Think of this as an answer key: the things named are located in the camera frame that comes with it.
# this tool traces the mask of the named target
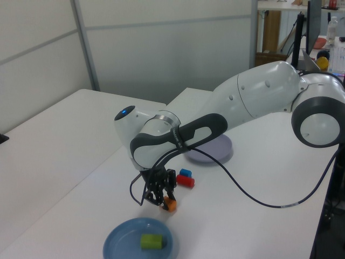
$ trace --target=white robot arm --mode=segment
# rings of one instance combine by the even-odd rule
[[[156,179],[145,177],[145,171],[160,170],[172,157],[273,112],[292,112],[294,133],[308,146],[345,143],[342,83],[329,74],[300,77],[286,62],[259,66],[225,81],[185,125],[169,111],[143,112],[130,106],[115,117],[115,127],[150,190]],[[150,201],[157,200],[162,203],[160,197]]]

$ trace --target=yellow object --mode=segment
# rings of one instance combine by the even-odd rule
[[[317,59],[316,64],[321,70],[326,70],[328,68],[328,59],[325,57],[320,57]]]

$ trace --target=white wall panel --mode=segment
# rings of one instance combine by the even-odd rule
[[[0,60],[76,28],[70,0],[0,0]]]
[[[77,33],[1,65],[0,132],[82,88],[91,84]]]
[[[249,68],[251,19],[89,30],[101,91],[169,103]]]
[[[86,27],[251,15],[252,0],[79,0]]]

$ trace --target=black rubber grip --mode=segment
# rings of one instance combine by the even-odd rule
[[[139,133],[131,142],[130,142],[130,152],[134,157],[134,151],[142,146],[155,146],[160,145],[166,142],[170,142],[176,145],[176,148],[180,151],[180,153],[184,153],[188,151],[187,148],[181,148],[179,144],[183,147],[185,146],[185,142],[190,140],[194,137],[195,131],[199,128],[208,127],[211,129],[211,134],[206,137],[205,139],[190,145],[190,147],[197,147],[206,142],[209,142],[212,139],[220,136],[227,130],[227,122],[226,119],[221,116],[220,114],[211,113],[205,116],[200,117],[182,127],[178,128],[178,140],[176,140],[176,135],[174,131],[170,131],[161,136],[153,136],[146,133]]]

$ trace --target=white table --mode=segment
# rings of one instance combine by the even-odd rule
[[[80,90],[6,134],[10,140],[0,145],[0,251],[121,147],[113,120],[133,104],[165,107]]]
[[[306,5],[293,5],[294,0],[287,0],[287,2],[277,2],[277,0],[259,0],[259,11],[307,11]],[[345,12],[345,8],[339,8],[338,10],[322,9],[322,12]]]
[[[187,121],[210,94],[188,88],[167,109]],[[251,195],[274,205],[305,197],[336,150],[300,143],[290,119],[287,113],[270,114],[226,133],[233,141],[234,156],[225,167]],[[196,182],[192,190],[177,186],[175,213],[148,202],[139,207],[131,199],[129,184],[137,172],[121,147],[0,258],[101,259],[107,235],[135,217],[159,219],[169,227],[174,258],[309,258],[330,174],[305,203],[271,209],[247,198],[218,166],[194,164],[180,155],[167,168],[190,169]],[[136,183],[135,195],[142,187],[142,180]]]

